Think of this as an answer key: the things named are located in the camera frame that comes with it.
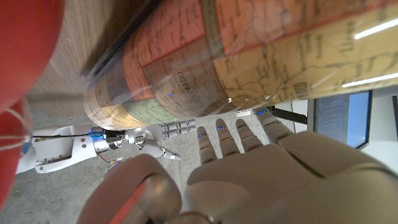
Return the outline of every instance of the rolled map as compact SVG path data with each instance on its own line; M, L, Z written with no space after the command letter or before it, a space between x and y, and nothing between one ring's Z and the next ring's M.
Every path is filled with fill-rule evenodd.
M398 84L397 0L165 0L85 95L105 129Z

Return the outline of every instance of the red balloon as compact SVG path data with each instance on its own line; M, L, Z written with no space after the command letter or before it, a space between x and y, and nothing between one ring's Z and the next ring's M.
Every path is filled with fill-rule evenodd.
M0 136L24 133L15 116L2 112L12 107L22 114L20 98L50 60L61 29L63 8L62 0L0 1ZM0 146L13 143L16 140L2 140ZM0 151L0 208L11 188L20 156L21 147Z
M64 1L0 1L0 113L40 77L57 43Z

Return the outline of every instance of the robotic hand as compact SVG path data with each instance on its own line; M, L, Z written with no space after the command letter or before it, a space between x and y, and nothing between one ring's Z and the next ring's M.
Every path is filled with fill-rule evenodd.
M158 142L196 130L195 120L165 123L124 131L109 131L91 125L56 126L33 133L32 147L19 160L17 173L35 168L38 173L48 173L117 149L122 142L136 144L140 153L153 157L181 160Z
M199 127L201 166L183 199L159 163L140 155L108 171L78 223L396 223L398 177L388 168L319 134L293 134L266 108L254 112L272 144L239 119L241 154L219 119L217 159Z

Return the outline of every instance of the orange map region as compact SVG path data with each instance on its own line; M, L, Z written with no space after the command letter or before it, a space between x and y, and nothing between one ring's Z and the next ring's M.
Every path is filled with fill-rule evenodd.
M146 37L144 29L139 29L127 42L123 55L124 77L131 95L136 101L154 97L141 66L151 61L149 39Z
M205 35L200 0L164 1L144 26L152 60L161 58Z
M226 55L381 7L382 0L215 0Z

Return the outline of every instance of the computer screen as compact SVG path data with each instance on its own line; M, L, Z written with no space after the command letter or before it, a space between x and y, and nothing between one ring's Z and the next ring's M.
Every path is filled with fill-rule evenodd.
M371 91L316 99L313 130L363 149L369 143L371 103Z

